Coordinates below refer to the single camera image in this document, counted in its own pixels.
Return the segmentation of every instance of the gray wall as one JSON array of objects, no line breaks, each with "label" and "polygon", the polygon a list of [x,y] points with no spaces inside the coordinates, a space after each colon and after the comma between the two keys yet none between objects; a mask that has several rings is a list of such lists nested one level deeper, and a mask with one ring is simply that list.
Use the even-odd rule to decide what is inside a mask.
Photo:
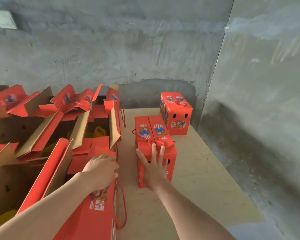
[{"label": "gray wall", "polygon": [[233,0],[0,0],[0,84],[54,92],[120,86],[126,108],[181,92],[202,114]]},{"label": "gray wall", "polygon": [[300,0],[234,0],[227,27],[198,132],[300,239]]}]

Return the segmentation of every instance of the human hand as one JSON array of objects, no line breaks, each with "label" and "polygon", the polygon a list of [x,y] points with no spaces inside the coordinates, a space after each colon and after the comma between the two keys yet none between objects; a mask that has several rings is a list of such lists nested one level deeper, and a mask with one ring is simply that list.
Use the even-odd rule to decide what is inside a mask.
[{"label": "human hand", "polygon": [[82,183],[88,190],[88,194],[95,190],[107,188],[118,177],[114,171],[119,168],[115,162],[115,156],[107,157],[107,154],[92,157],[80,172]]},{"label": "human hand", "polygon": [[138,155],[139,160],[144,166],[143,182],[148,189],[156,193],[157,189],[160,187],[161,184],[170,183],[166,174],[168,160],[165,160],[163,164],[164,146],[162,146],[160,149],[158,163],[157,148],[155,143],[152,144],[151,163],[148,162],[144,154],[139,149],[136,149],[136,154]]}]

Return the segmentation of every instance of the table top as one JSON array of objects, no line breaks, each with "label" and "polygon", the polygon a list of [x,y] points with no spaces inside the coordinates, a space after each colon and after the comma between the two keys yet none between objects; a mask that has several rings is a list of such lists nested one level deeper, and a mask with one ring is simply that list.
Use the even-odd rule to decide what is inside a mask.
[{"label": "table top", "polygon": [[[134,117],[159,115],[159,108],[126,109],[118,142],[119,179],[127,206],[126,226],[117,231],[117,239],[179,239],[168,213],[148,189],[138,187],[138,159],[135,153]],[[263,222],[263,214],[236,184],[192,126],[186,136],[172,136],[178,151],[172,184],[183,195],[225,227]],[[119,193],[118,217],[124,218]]]}]

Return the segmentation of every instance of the forearm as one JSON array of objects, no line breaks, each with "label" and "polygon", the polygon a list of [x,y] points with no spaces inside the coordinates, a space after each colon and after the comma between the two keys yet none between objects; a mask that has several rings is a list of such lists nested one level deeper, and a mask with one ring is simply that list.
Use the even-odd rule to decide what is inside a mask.
[{"label": "forearm", "polygon": [[76,174],[65,185],[0,227],[1,239],[51,240],[88,195]]},{"label": "forearm", "polygon": [[178,192],[170,183],[156,190],[176,227],[180,240],[234,240],[215,219]]}]

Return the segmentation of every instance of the person's right arm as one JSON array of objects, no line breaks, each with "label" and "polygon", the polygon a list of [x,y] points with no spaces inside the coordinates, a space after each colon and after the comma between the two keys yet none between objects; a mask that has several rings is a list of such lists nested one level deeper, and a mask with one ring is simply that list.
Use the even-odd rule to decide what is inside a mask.
[{"label": "person's right arm", "polygon": [[158,163],[156,145],[152,145],[152,159],[148,163],[143,153],[136,153],[144,166],[144,183],[161,200],[168,211],[180,240],[235,240],[235,238],[215,219],[184,197],[168,181],[164,161],[164,147],[161,147]]}]

